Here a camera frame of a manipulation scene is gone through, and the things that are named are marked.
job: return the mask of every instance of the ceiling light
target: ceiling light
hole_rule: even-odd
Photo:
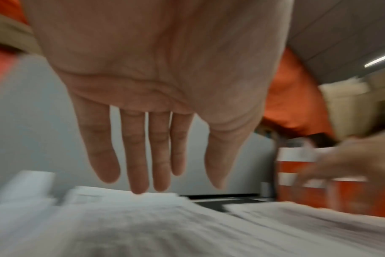
[[[369,62],[368,64],[365,64],[365,68],[367,68],[367,67],[369,67],[369,66],[372,66],[372,65],[374,65],[374,64],[376,64],[376,63],[379,63],[379,62],[381,62],[381,61],[384,61],[384,60],[385,60],[385,56],[380,57],[380,58],[378,58],[378,59],[376,59],[376,60],[373,60],[373,61]]]

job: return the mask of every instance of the orange and white box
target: orange and white box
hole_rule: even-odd
[[[330,148],[282,147],[279,148],[277,170],[278,201],[292,201],[291,185],[297,173],[315,162],[319,155],[332,151]],[[304,186],[300,204],[315,208],[330,208],[341,212],[350,212],[349,203],[363,189],[364,178],[340,178],[328,184],[312,180]],[[385,217],[385,191],[371,215]]]

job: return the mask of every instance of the hand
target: hand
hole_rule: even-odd
[[[110,135],[114,105],[121,110],[133,192],[149,186],[146,112],[156,190],[169,187],[171,171],[185,169],[194,113],[210,126],[206,172],[215,187],[223,187],[262,117],[291,0],[23,0],[23,6],[67,86],[101,180],[114,182],[120,173]]]
[[[329,181],[355,176],[365,177],[367,183],[352,203],[352,211],[366,214],[385,190],[385,131],[369,138],[344,142],[321,156],[315,164],[298,174],[293,195],[297,199],[301,186],[311,179]]]

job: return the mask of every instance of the gray partition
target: gray partition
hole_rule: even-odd
[[[76,185],[129,190],[117,108],[111,108],[111,117],[113,145],[123,175],[117,183],[106,185],[88,163],[65,87],[43,58],[22,57],[0,81],[0,187],[20,170],[39,170],[56,173],[52,193],[57,197]],[[272,168],[272,142],[252,134],[227,188],[218,191],[204,170],[208,132],[196,117],[189,136],[187,172],[172,177],[168,191],[182,195],[259,193],[260,182]],[[147,160],[151,165],[150,154]]]

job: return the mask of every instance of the ceiling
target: ceiling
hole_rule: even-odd
[[[385,0],[295,0],[289,46],[320,83],[384,68]]]

